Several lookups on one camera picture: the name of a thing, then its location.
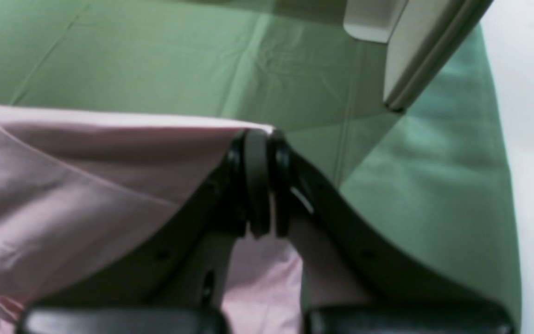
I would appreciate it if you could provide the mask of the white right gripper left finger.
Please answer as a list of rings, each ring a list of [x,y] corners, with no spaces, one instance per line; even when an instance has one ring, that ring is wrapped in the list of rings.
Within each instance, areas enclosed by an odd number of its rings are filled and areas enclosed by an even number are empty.
[[[70,287],[33,302],[18,334],[229,334],[220,311],[231,250],[260,207],[246,164],[258,130],[224,158],[144,243]]]

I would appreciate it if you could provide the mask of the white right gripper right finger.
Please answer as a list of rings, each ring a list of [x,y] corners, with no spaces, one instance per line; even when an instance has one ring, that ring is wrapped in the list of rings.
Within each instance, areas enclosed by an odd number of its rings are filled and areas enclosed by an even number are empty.
[[[419,262],[377,232],[291,148],[266,139],[274,232],[303,261],[303,334],[513,334],[491,298]]]

